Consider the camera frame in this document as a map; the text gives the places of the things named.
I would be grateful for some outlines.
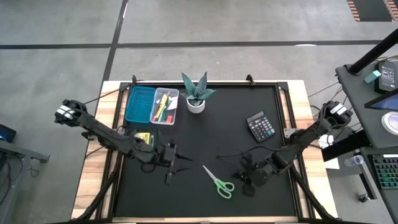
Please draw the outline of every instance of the scissors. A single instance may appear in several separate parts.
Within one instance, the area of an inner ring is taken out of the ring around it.
[[[218,194],[225,199],[230,199],[232,196],[231,192],[235,189],[235,185],[231,182],[221,181],[215,177],[205,166],[203,166],[203,168],[205,168],[207,174],[213,179],[215,185],[217,186]]]

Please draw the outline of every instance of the gray floor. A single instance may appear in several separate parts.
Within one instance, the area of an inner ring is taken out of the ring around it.
[[[121,0],[0,0],[0,45],[109,44]],[[131,0],[119,43],[187,41],[373,40],[393,22],[355,22],[345,0]],[[212,80],[302,79],[311,94],[336,82],[334,69],[372,45],[118,49],[110,80],[179,80],[180,72]],[[69,219],[87,142],[80,128],[53,123],[65,98],[98,96],[109,49],[0,50],[0,123],[16,144],[51,155],[35,179],[25,178],[14,223]],[[398,54],[394,47],[389,55]],[[310,99],[321,106],[334,86]],[[344,99],[342,93],[338,100]],[[93,113],[95,103],[89,105]],[[340,218],[390,223],[381,200],[358,203],[359,177],[330,179]]]

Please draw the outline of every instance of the white pot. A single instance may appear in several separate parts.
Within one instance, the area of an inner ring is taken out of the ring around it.
[[[206,105],[206,101],[205,100],[203,100],[202,104],[199,105],[199,106],[193,106],[187,100],[188,110],[191,111],[192,113],[200,113],[200,112],[202,112],[205,109],[205,105]]]

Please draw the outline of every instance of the potted plant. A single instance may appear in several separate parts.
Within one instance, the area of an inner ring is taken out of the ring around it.
[[[215,90],[206,89],[207,87],[207,72],[200,78],[198,85],[195,86],[191,79],[182,74],[182,80],[184,81],[187,93],[181,93],[183,97],[187,99],[188,110],[192,113],[200,113],[205,109],[205,103],[207,98],[215,92]]]

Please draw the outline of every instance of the calculator keypad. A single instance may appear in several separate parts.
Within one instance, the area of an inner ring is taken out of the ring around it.
[[[251,121],[249,128],[259,142],[271,137],[275,133],[274,128],[265,116]]]

